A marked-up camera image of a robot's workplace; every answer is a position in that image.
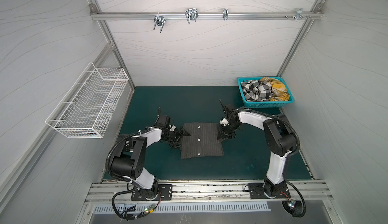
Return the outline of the dark grey pinstriped shirt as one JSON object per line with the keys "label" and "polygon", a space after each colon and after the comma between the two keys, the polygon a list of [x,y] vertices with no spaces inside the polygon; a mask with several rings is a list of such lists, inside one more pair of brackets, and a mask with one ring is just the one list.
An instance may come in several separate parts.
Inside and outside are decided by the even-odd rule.
{"label": "dark grey pinstriped shirt", "polygon": [[218,140],[217,123],[185,123],[181,139],[181,158],[223,156],[222,141]]}

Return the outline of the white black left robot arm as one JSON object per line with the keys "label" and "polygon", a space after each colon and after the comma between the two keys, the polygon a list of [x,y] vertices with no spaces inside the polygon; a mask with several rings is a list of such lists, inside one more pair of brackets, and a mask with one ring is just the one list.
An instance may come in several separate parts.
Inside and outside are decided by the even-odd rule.
{"label": "white black left robot arm", "polygon": [[178,148],[182,138],[190,135],[183,127],[171,125],[170,120],[166,115],[158,115],[152,126],[119,136],[105,162],[110,177],[132,184],[148,200],[156,198],[158,180],[145,168],[147,148],[160,141]]}

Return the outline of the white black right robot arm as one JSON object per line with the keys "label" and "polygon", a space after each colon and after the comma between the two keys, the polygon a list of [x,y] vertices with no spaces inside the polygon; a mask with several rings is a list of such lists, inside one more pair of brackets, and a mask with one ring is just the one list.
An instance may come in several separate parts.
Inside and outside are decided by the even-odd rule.
{"label": "white black right robot arm", "polygon": [[236,130],[243,124],[264,131],[270,161],[262,190],[268,198],[275,198],[286,186],[288,158],[299,152],[298,134],[283,114],[266,114],[246,107],[234,109],[231,105],[221,107],[224,118],[219,122],[218,140],[234,138]]}

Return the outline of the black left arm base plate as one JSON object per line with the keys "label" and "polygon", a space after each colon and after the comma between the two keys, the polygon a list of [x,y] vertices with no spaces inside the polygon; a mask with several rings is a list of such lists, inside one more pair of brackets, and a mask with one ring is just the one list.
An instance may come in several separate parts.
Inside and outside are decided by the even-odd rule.
{"label": "black left arm base plate", "polygon": [[131,194],[131,201],[157,201],[157,200],[171,200],[172,199],[172,185],[171,184],[157,184],[151,189],[135,189]]}

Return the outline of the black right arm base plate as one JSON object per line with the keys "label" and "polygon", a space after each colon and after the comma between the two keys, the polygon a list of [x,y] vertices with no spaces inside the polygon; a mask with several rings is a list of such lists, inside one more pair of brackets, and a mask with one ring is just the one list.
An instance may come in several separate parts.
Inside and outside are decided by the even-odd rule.
{"label": "black right arm base plate", "polygon": [[287,199],[291,196],[285,182],[276,185],[272,182],[248,183],[248,193],[251,199]]}

